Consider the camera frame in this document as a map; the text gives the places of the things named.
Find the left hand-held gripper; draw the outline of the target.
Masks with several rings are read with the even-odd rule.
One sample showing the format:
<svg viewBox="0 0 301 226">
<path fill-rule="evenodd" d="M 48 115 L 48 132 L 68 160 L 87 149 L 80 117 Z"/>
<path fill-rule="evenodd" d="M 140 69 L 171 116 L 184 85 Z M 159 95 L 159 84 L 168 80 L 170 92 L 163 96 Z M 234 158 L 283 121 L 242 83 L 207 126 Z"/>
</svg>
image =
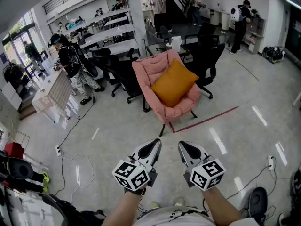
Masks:
<svg viewBox="0 0 301 226">
<path fill-rule="evenodd" d="M 156 138 L 138 146 L 127 160 L 120 160 L 112 171 L 116 181 L 124 189 L 137 192 L 144 186 L 152 187 L 157 172 L 154 169 L 161 152 L 161 140 Z"/>
</svg>

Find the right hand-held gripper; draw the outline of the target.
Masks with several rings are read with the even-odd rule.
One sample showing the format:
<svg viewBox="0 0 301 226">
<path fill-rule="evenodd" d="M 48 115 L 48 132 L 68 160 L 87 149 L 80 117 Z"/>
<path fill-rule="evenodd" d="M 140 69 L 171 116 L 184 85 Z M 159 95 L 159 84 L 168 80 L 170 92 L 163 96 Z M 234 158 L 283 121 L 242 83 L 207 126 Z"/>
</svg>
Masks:
<svg viewBox="0 0 301 226">
<path fill-rule="evenodd" d="M 197 186 L 206 191 L 221 182 L 226 172 L 225 167 L 219 159 L 208 156 L 202 146 L 180 141 L 178 151 L 182 163 L 187 167 L 183 176 L 189 187 Z"/>
</svg>

